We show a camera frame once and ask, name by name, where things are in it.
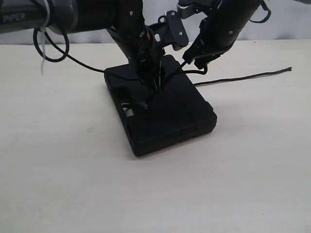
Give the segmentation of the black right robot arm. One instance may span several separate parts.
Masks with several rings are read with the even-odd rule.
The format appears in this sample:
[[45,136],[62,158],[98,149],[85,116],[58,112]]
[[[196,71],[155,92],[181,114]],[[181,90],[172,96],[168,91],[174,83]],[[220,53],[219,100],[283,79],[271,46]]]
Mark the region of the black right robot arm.
[[198,36],[183,54],[184,61],[188,64],[194,62],[198,69],[203,69],[232,48],[261,1],[221,0],[218,4],[206,13]]

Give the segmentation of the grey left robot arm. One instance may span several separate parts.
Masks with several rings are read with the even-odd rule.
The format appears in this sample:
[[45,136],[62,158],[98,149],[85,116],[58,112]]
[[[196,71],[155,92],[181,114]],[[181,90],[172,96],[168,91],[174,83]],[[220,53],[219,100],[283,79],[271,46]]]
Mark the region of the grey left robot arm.
[[107,30],[138,79],[153,92],[161,90],[163,47],[145,24],[141,0],[2,0],[0,32],[49,28],[63,35]]

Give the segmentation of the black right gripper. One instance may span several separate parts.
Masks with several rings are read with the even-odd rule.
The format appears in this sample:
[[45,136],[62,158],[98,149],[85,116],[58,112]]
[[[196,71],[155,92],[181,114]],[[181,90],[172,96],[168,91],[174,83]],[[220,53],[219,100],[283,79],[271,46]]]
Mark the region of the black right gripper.
[[186,63],[194,62],[197,68],[204,68],[233,46],[233,28],[212,19],[203,19],[200,32],[192,45],[184,52]]

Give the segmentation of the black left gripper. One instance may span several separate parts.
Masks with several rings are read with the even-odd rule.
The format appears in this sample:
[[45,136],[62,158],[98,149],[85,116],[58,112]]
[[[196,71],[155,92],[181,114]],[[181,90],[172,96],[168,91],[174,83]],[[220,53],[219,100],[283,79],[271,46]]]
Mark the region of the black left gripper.
[[73,32],[106,29],[140,79],[149,79],[153,94],[162,92],[160,60],[163,48],[145,24],[141,0],[78,0]]

